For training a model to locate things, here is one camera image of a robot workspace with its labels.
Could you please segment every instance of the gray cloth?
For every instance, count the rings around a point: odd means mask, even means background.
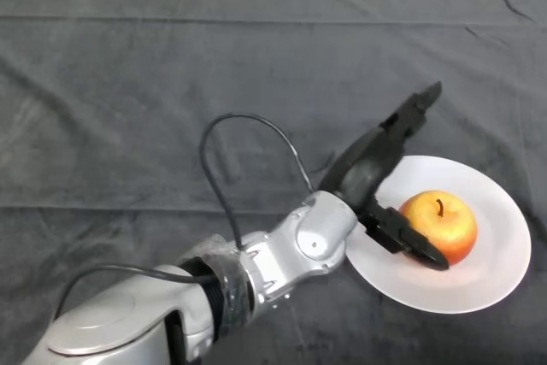
[[[466,163],[513,196],[533,241],[522,284],[489,309],[433,315],[346,264],[204,364],[546,363],[546,62],[547,0],[0,0],[0,363],[36,344],[77,267],[172,262],[230,235],[197,160],[216,115],[277,122],[317,182],[438,79],[409,153]],[[259,125],[227,123],[210,150],[246,232],[305,195]],[[114,280],[87,278],[73,303]]]

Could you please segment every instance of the white plate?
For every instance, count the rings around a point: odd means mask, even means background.
[[[530,262],[530,232],[513,199],[484,174],[439,157],[406,156],[377,192],[381,205],[395,209],[422,191],[442,190],[474,212],[477,242],[448,271],[434,271],[392,255],[363,227],[348,238],[347,257],[357,272],[388,297],[409,307],[442,314],[483,309],[507,297]]]

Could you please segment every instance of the plate rim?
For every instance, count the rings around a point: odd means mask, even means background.
[[[519,211],[519,214],[520,216],[522,217],[522,220],[524,221],[524,225],[526,227],[526,263],[523,263],[522,264],[522,267],[521,267],[521,271],[518,273],[518,278],[519,280],[515,282],[515,285],[514,286],[511,286],[508,288],[508,290],[504,293],[501,293],[500,294],[500,297],[498,298],[494,298],[492,299],[490,302],[488,303],[483,303],[481,305],[478,305],[477,307],[475,308],[471,308],[471,309],[457,309],[457,310],[447,310],[447,309],[426,309],[424,308],[423,306],[418,306],[416,304],[412,304],[412,303],[408,303],[408,302],[405,302],[403,301],[401,298],[399,297],[394,297],[393,295],[391,295],[390,293],[388,292],[385,292],[385,291],[382,291],[378,288],[378,286],[376,284],[374,284],[373,281],[371,281],[366,275],[362,274],[361,271],[356,267],[356,265],[351,261],[351,258],[349,256],[349,253],[348,253],[348,248],[347,248],[347,245],[346,245],[346,257],[348,258],[348,261],[350,262],[351,266],[353,267],[353,269],[355,269],[355,271],[357,271],[357,273],[364,279],[366,280],[377,292],[381,292],[383,295],[391,298],[392,300],[394,301],[397,301],[398,303],[402,304],[402,305],[405,305],[407,307],[410,307],[412,309],[418,309],[420,311],[424,311],[424,312],[431,312],[431,313],[434,313],[434,314],[445,314],[445,315],[457,315],[457,314],[466,314],[466,313],[470,313],[470,312],[475,312],[475,311],[480,311],[482,309],[486,309],[488,307],[491,307],[492,305],[495,305],[497,303],[499,303],[500,301],[504,300],[506,297],[509,296],[509,294],[511,294],[518,286],[519,284],[522,282],[522,280],[524,279],[524,276],[526,275],[526,272],[528,271],[529,267],[530,267],[530,261],[531,261],[531,258],[532,258],[532,237],[530,235],[530,227],[528,226],[528,222],[526,221],[526,218],[525,216],[522,214],[522,210],[521,208],[519,207],[519,205],[516,203],[516,201],[509,195],[509,193],[507,191],[505,191],[505,189],[503,187],[501,187],[494,179],[490,178],[488,175],[480,172],[479,170],[475,169],[475,168],[472,168],[470,166],[468,166],[467,164],[464,164],[462,162],[457,162],[455,160],[451,160],[449,158],[444,158],[444,157],[440,157],[440,156],[423,156],[423,155],[408,155],[408,156],[404,156],[402,160],[404,160],[404,158],[407,158],[407,157],[413,157],[413,158],[424,158],[424,159],[427,159],[427,158],[432,158],[432,159],[437,159],[437,160],[442,160],[444,162],[453,162],[455,163],[456,165],[458,166],[462,166],[464,168],[470,168],[471,170],[473,170],[474,172],[476,173],[480,173],[482,175],[484,175],[487,179],[489,179],[492,183],[494,183],[495,186],[497,186],[497,188],[499,188],[501,191],[503,191],[511,200],[511,202],[515,205],[516,209]],[[358,231],[357,230],[354,230],[354,232],[350,235],[350,237],[352,236],[355,236],[355,235],[359,235],[357,234]]]

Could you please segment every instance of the dark gray tablecloth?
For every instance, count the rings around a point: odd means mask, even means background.
[[[318,180],[437,79],[409,153],[464,162],[515,198],[533,241],[522,284],[489,309],[432,315],[346,264],[204,363],[546,363],[546,25],[547,0],[0,0],[0,363],[30,351],[77,267],[171,262],[230,237],[197,161],[214,116],[276,121]],[[211,150],[247,231],[305,194],[269,130],[232,121]],[[114,280],[84,280],[73,301]]]

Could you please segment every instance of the silver robot arm segment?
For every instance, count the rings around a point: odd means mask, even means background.
[[[348,205],[317,191],[272,232],[245,236],[243,251],[233,252],[247,275],[250,320],[276,309],[300,281],[331,273],[356,225]],[[158,269],[189,275],[175,266]],[[179,365],[200,358],[214,341],[214,312],[202,286],[135,276],[61,316],[23,363]]]

